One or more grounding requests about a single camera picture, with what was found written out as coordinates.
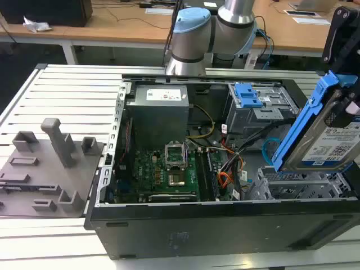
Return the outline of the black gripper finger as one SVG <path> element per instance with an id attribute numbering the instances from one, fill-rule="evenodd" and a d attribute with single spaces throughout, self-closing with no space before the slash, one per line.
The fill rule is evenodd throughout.
<path id="1" fill-rule="evenodd" d="M 327 94 L 325 95 L 327 109 L 324 123 L 332 128 L 345 128 L 354 118 L 354 114 L 346 111 L 348 106 L 354 102 L 359 104 L 358 94 Z"/>
<path id="2" fill-rule="evenodd" d="M 359 8 L 340 6 L 335 10 L 322 62 L 333 73 L 359 76 Z"/>

